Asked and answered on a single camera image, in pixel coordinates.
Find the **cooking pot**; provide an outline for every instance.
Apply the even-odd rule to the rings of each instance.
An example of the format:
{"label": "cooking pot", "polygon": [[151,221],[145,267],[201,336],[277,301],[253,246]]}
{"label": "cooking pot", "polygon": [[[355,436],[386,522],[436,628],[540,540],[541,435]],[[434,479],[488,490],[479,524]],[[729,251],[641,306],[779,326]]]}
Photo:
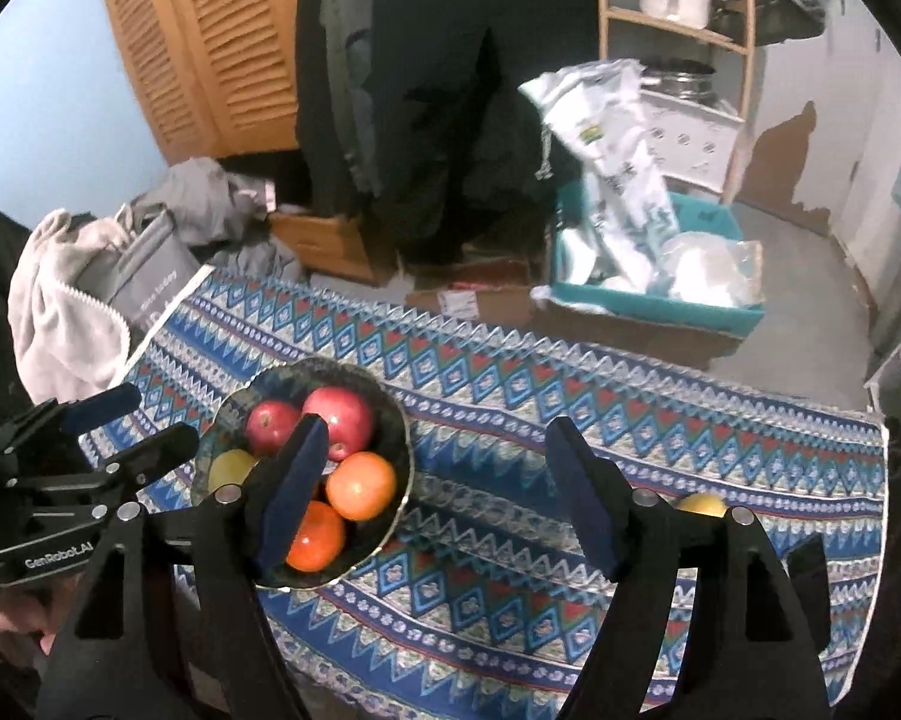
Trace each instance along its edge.
{"label": "cooking pot", "polygon": [[641,12],[656,19],[703,29],[711,20],[711,0],[641,0]]}
{"label": "cooking pot", "polygon": [[659,57],[642,60],[642,64],[642,88],[702,105],[713,105],[716,101],[711,84],[714,69],[710,65],[692,59]]}

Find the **blue wall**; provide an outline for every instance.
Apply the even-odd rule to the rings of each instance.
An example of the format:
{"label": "blue wall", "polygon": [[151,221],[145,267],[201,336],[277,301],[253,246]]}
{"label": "blue wall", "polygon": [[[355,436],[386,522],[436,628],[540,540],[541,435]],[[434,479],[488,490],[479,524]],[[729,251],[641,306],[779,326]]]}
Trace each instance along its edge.
{"label": "blue wall", "polygon": [[104,0],[12,0],[0,15],[0,209],[110,215],[166,162],[125,74]]}

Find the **lemon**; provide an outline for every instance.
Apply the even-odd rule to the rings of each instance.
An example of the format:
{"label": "lemon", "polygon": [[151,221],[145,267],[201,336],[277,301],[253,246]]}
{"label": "lemon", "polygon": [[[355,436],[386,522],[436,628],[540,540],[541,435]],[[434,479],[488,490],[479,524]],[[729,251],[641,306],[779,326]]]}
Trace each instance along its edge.
{"label": "lemon", "polygon": [[675,508],[681,509],[682,512],[707,514],[708,517],[723,517],[727,511],[727,504],[723,498],[714,493],[694,493],[678,501]]}
{"label": "lemon", "polygon": [[221,452],[211,464],[208,490],[213,493],[223,485],[242,485],[256,462],[254,455],[243,449]]}

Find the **wall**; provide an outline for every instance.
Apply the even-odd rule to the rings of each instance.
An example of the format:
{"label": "wall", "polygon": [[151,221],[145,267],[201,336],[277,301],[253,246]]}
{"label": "wall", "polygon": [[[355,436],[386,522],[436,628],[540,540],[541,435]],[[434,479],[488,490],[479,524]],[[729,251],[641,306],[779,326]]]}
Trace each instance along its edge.
{"label": "wall", "polygon": [[0,209],[113,213],[166,170],[104,0],[12,0],[0,15]]}
{"label": "wall", "polygon": [[[771,177],[759,187],[748,187],[745,180],[737,199],[826,234],[847,201],[870,131],[886,41],[861,0],[819,1],[827,9],[823,35],[761,50],[751,130],[756,162],[751,168],[762,169],[764,176],[777,172],[780,178]],[[772,143],[777,128],[782,135],[794,131]],[[766,148],[761,148],[761,136]],[[794,153],[798,137],[803,139],[803,165],[791,165],[800,156]],[[753,196],[755,190],[761,197]]]}
{"label": "wall", "polygon": [[833,232],[884,306],[900,269],[901,59],[889,43],[881,61],[876,113],[847,202]]}

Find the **closet door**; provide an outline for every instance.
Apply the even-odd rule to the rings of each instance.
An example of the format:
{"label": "closet door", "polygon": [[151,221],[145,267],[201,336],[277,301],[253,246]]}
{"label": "closet door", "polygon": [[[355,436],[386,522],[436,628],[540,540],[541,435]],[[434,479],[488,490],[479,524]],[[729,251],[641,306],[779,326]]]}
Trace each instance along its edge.
{"label": "closet door", "polygon": [[217,128],[194,83],[180,33],[173,28],[169,0],[105,1],[137,101],[164,158],[173,164],[217,153]]}
{"label": "closet door", "polygon": [[[126,16],[116,17],[116,4],[108,0],[115,33],[124,38],[118,37],[124,63],[128,73],[137,76],[137,98],[169,161],[198,154],[228,156],[297,148],[297,0],[150,0],[147,6],[137,7],[134,14],[147,10],[156,17],[147,34],[153,43],[163,42],[166,47],[180,100],[199,133],[186,148],[180,137],[174,143],[166,136],[161,140],[161,127],[168,129],[170,121],[177,121],[179,106],[175,104],[173,114],[167,116],[169,103],[157,90],[164,76],[155,84],[153,77],[146,79],[142,74],[140,57],[129,50],[128,40],[137,34],[132,30],[140,28]],[[148,50],[143,53],[150,57]]]}

